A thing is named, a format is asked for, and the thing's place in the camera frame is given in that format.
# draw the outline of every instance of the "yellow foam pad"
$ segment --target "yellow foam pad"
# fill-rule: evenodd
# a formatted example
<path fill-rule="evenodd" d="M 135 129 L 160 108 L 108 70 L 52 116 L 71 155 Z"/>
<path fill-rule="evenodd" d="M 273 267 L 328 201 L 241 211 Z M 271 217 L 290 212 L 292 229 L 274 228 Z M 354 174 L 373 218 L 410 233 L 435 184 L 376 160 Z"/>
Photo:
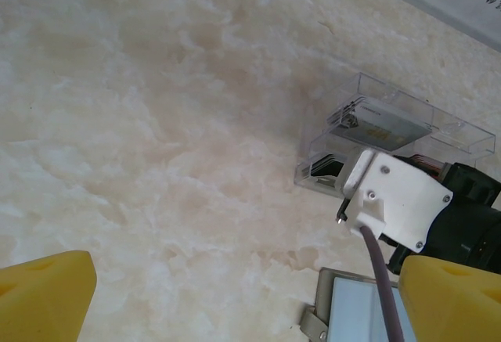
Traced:
<path fill-rule="evenodd" d="M 0 269 L 0 341 L 76 341 L 95 288 L 84 251 Z"/>
<path fill-rule="evenodd" d="M 410 256 L 398 290 L 418 341 L 501 340 L 501 275 Z"/>

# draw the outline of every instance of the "clear plastic box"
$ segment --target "clear plastic box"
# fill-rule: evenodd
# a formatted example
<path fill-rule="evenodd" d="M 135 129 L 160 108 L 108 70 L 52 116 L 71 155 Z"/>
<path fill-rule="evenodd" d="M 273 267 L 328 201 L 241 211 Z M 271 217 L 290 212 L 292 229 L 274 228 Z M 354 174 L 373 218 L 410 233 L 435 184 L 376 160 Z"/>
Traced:
<path fill-rule="evenodd" d="M 357 121 L 353 113 L 355 107 L 360 111 L 359 101 L 365 103 L 363 109 L 373 113 L 372 118 L 376 120 L 372 123 L 376 126 L 381 125 L 377 119 L 383 118 L 374 110 L 391 111 L 390 122 L 385 124 L 392 128 L 373 131 L 366 128 L 362 130 L 363 139 L 359 137 L 360 131 L 358 136 L 349 133 L 353 132 L 349 131 L 350 124 L 359 130 L 358 124 L 364 124 L 364 120 Z M 394 85 L 359 73 L 308 106 L 294 182 L 341 196 L 334 188 L 336 176 L 319 171 L 319 161 L 329 161 L 331 170 L 342 167 L 350 151 L 360 146 L 372 146 L 392 155 L 411 157 L 418 154 L 440 163 L 460 162 L 475 167 L 479 159 L 495 152 L 496 136 Z"/>

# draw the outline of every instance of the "beige marble countertop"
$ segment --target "beige marble countertop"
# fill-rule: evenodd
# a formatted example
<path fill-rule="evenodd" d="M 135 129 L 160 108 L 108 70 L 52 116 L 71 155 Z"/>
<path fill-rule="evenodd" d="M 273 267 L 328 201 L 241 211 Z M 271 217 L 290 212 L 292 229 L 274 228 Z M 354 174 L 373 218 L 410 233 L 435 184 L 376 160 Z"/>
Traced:
<path fill-rule="evenodd" d="M 501 134 L 501 54 L 399 0 L 0 0 L 0 46 L 0 266 L 90 251 L 80 341 L 304 341 L 371 273 L 293 185 L 335 58 Z"/>

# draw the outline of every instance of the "purple cable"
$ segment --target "purple cable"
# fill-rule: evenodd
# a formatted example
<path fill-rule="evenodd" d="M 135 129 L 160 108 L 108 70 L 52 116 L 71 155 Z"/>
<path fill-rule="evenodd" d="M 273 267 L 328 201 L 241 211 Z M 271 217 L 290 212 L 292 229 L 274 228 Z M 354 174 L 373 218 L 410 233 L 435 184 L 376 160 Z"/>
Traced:
<path fill-rule="evenodd" d="M 381 302 L 381 309 L 383 310 L 384 325 L 386 326 L 386 333 L 388 334 L 389 342 L 403 342 L 404 334 L 400 326 L 398 318 L 397 306 L 393 291 L 391 291 L 390 277 L 384 263 L 383 254 L 379 244 L 377 244 L 376 237 L 371 229 L 367 226 L 360 228 L 363 239 L 366 241 L 367 250 L 369 250 L 370 260 L 373 264 L 374 275 L 376 276 L 377 292 Z"/>

